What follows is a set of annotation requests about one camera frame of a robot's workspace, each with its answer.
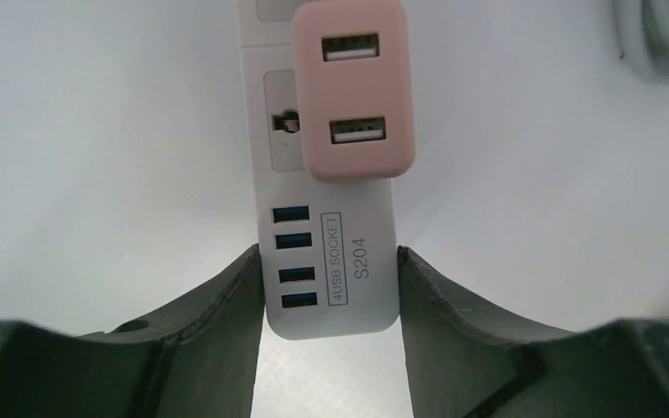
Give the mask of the pink plug adapter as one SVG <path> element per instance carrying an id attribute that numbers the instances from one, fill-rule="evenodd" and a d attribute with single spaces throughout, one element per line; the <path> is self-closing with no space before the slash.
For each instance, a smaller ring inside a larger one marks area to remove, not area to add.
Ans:
<path id="1" fill-rule="evenodd" d="M 328 183 L 404 174 L 416 134 L 402 3 L 308 1 L 291 30 L 306 169 Z"/>

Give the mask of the white power strip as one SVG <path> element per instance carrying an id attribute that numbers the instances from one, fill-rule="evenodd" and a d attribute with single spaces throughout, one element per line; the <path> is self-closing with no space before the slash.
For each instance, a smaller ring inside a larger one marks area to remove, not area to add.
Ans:
<path id="1" fill-rule="evenodd" d="M 287 340 L 377 333 L 400 312 L 393 187 L 306 171 L 290 34 L 298 6 L 237 4 L 267 321 Z"/>

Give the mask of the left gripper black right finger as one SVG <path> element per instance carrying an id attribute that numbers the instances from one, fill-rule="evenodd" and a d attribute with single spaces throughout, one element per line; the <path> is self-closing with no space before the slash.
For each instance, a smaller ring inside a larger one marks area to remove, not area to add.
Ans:
<path id="1" fill-rule="evenodd" d="M 417 417 L 669 417 L 669 319 L 581 333 L 512 313 L 398 251 Z"/>

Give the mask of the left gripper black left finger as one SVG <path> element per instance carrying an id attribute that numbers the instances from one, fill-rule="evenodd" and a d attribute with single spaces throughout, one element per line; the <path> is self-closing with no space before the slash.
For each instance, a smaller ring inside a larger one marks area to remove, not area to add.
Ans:
<path id="1" fill-rule="evenodd" d="M 109 333 L 0 320 L 0 417 L 248 417 L 263 314 L 252 246 Z"/>

